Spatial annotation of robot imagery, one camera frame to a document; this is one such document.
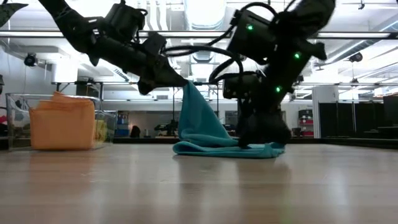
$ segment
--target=blue cloth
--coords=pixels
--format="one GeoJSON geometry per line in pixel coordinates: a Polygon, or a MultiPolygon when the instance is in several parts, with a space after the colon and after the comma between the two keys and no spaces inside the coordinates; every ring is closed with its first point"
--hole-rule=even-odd
{"type": "Polygon", "coordinates": [[[265,159],[285,152],[280,144],[253,144],[238,147],[238,140],[229,136],[216,114],[193,83],[183,88],[183,103],[178,121],[181,142],[174,145],[176,154],[265,159]]]}

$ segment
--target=wall-mounted camera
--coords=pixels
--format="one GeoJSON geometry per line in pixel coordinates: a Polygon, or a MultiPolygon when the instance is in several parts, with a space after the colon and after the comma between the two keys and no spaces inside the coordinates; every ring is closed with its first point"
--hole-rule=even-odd
{"type": "Polygon", "coordinates": [[[36,67],[39,64],[39,60],[36,57],[35,53],[28,53],[25,60],[24,64],[28,67],[36,67]]]}
{"type": "Polygon", "coordinates": [[[356,53],[356,54],[354,54],[354,55],[352,55],[351,57],[348,58],[348,60],[351,63],[360,62],[360,61],[362,61],[362,59],[363,59],[363,56],[362,56],[362,54],[360,52],[358,52],[358,53],[356,53]]]}

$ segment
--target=wooden floor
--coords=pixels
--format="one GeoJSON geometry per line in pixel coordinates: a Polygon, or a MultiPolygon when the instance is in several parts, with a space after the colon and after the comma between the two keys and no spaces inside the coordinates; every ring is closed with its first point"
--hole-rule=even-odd
{"type": "Polygon", "coordinates": [[[278,159],[170,145],[0,153],[1,224],[398,223],[398,151],[289,145],[278,159]]]}

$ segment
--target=clear plastic bin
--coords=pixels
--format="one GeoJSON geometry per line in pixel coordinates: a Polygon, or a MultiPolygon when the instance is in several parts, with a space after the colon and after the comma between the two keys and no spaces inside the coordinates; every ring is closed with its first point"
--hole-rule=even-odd
{"type": "MultiPolygon", "coordinates": [[[[50,100],[51,97],[52,95],[6,94],[9,150],[32,150],[30,145],[29,108],[36,108],[40,101],[50,100]]],[[[89,99],[94,103],[96,120],[94,149],[110,145],[114,138],[116,115],[102,111],[102,104],[99,98],[89,96],[70,97],[89,99]]]]}

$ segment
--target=folded orange towel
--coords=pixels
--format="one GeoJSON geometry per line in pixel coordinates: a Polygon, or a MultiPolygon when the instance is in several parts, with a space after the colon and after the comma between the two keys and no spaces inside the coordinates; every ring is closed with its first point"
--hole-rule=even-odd
{"type": "Polygon", "coordinates": [[[36,150],[89,150],[95,141],[94,103],[54,93],[30,109],[30,143],[36,150]]]}

